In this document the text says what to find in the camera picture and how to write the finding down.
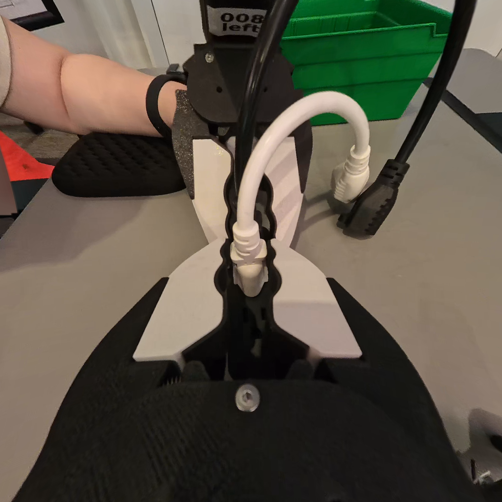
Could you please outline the person's left forearm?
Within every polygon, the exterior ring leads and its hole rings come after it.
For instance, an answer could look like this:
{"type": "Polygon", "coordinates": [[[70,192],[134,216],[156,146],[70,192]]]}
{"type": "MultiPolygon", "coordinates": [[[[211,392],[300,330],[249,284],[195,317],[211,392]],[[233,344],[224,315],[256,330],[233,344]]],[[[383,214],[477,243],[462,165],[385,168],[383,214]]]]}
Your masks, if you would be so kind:
{"type": "Polygon", "coordinates": [[[1,112],[43,128],[158,136],[146,112],[152,77],[73,54],[1,17],[1,112]]]}

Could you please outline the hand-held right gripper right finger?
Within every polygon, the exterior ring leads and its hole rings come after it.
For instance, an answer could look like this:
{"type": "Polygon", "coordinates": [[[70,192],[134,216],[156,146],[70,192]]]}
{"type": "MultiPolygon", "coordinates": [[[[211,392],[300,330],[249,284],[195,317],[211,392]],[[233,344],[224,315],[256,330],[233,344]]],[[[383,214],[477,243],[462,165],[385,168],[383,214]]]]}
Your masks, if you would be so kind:
{"type": "Polygon", "coordinates": [[[277,326],[308,346],[309,360],[360,358],[361,348],[323,272],[283,242],[271,245],[281,279],[273,297],[277,326]]]}

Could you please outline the green plastic bin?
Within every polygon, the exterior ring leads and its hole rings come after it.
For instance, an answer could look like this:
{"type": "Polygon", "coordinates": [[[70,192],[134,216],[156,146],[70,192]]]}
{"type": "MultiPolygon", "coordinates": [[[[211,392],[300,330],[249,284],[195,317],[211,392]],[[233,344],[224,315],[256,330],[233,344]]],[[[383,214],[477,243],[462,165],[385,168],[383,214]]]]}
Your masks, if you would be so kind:
{"type": "Polygon", "coordinates": [[[337,91],[369,121],[397,119],[440,59],[450,23],[423,1],[299,1],[281,49],[305,95],[337,91]]]}

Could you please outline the red fabric item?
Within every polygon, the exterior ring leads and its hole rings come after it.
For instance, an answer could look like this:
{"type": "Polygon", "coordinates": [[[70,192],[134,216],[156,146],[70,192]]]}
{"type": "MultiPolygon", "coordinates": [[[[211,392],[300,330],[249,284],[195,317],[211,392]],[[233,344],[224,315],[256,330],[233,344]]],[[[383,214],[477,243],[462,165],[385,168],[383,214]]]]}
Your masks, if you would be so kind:
{"type": "Polygon", "coordinates": [[[41,163],[1,132],[1,153],[11,182],[49,179],[54,166],[41,163]]]}

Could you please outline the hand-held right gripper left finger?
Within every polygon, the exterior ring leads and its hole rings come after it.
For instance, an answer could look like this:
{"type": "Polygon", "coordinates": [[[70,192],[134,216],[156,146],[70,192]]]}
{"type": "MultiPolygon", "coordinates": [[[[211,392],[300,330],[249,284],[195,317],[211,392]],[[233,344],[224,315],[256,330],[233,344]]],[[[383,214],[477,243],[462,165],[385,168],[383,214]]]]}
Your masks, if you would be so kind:
{"type": "Polygon", "coordinates": [[[223,297],[215,274],[223,263],[217,239],[181,263],[170,275],[134,352],[135,361],[185,361],[183,351],[223,319],[223,297]]]}

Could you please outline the person's left hand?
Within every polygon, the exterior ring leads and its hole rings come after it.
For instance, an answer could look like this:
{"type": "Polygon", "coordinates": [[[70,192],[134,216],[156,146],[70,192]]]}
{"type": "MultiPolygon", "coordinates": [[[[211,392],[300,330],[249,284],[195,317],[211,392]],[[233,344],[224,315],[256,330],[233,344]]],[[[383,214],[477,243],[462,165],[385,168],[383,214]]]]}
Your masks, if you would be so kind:
{"type": "Polygon", "coordinates": [[[159,92],[158,110],[159,115],[164,123],[171,128],[174,114],[177,107],[176,91],[179,88],[177,82],[168,81],[165,83],[159,92]]]}

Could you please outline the black power strip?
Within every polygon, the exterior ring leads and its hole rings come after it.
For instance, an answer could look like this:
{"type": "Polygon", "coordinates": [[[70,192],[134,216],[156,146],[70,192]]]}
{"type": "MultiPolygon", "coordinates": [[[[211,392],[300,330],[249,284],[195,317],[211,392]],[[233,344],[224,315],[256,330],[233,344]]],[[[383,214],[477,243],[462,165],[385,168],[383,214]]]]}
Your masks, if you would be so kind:
{"type": "Polygon", "coordinates": [[[240,288],[228,297],[229,346],[227,368],[233,380],[272,379],[272,361],[262,354],[267,334],[266,296],[247,297],[240,288]]]}

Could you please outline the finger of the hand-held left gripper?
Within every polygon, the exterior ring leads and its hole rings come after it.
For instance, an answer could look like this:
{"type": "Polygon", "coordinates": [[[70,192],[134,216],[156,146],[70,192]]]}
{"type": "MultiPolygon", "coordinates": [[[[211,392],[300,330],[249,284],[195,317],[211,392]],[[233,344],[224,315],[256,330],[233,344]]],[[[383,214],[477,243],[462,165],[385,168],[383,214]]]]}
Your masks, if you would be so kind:
{"type": "Polygon", "coordinates": [[[229,207],[225,187],[233,167],[232,154],[214,139],[194,139],[192,204],[208,243],[227,239],[229,207]]]}
{"type": "Polygon", "coordinates": [[[273,189],[272,212],[276,220],[276,239],[292,245],[303,193],[300,188],[295,139],[285,138],[272,155],[265,175],[273,189]]]}

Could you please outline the black framed board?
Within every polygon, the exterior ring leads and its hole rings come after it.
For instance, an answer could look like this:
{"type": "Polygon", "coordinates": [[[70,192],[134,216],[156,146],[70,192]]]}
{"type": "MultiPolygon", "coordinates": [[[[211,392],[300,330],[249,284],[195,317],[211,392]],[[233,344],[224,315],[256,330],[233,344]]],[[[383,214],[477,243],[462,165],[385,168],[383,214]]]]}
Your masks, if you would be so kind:
{"type": "Polygon", "coordinates": [[[1,1],[1,16],[28,31],[64,23],[54,1],[1,1]]]}

